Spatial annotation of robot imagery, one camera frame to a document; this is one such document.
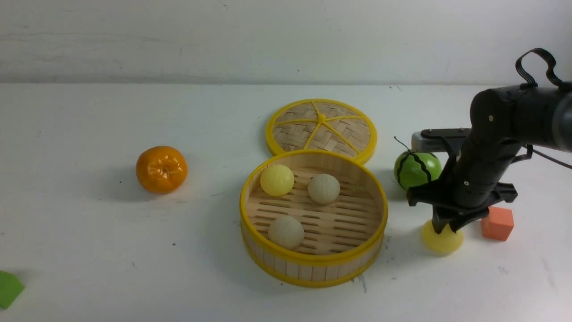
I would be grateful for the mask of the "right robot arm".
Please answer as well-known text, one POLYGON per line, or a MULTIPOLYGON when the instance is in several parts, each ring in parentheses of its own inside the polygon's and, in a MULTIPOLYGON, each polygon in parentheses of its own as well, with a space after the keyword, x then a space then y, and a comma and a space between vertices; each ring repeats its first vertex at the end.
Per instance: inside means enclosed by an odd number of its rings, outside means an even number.
POLYGON ((535 145, 570 152, 571 90, 531 85, 478 93, 470 108, 471 128, 423 130, 412 135, 419 152, 446 152, 449 159, 434 181, 407 190, 410 206, 433 206, 433 231, 457 232, 485 218, 489 207, 517 198, 500 182, 509 165, 528 160, 535 145))

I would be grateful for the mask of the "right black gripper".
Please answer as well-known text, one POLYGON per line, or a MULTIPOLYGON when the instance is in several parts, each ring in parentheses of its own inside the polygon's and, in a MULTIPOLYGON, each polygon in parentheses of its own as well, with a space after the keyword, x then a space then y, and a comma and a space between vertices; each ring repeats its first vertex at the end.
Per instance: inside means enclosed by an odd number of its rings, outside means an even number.
POLYGON ((518 196, 514 185, 500 182, 519 152, 519 142, 501 139, 492 144, 476 141, 470 134, 449 159, 441 175, 425 185, 407 190, 409 206, 433 206, 431 224, 441 234, 449 224, 456 233, 464 226, 489 215, 492 205, 512 203, 518 196))

